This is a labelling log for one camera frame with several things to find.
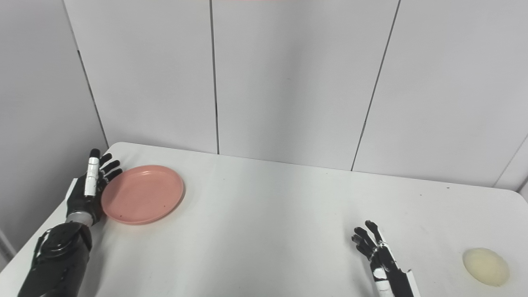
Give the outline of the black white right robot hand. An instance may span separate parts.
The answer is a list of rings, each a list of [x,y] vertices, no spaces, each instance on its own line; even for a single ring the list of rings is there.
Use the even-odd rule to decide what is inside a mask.
[[[374,235],[374,239],[364,228],[356,227],[351,240],[368,260],[379,297],[420,297],[412,270],[405,272],[400,269],[379,226],[371,220],[366,220],[365,226]]]

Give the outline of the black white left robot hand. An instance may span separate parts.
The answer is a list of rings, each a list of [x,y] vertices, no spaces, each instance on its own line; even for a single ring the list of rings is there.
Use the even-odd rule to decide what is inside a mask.
[[[87,171],[78,177],[68,194],[66,222],[78,222],[92,227],[103,216],[101,197],[108,184],[123,173],[120,161],[111,153],[92,149]]]

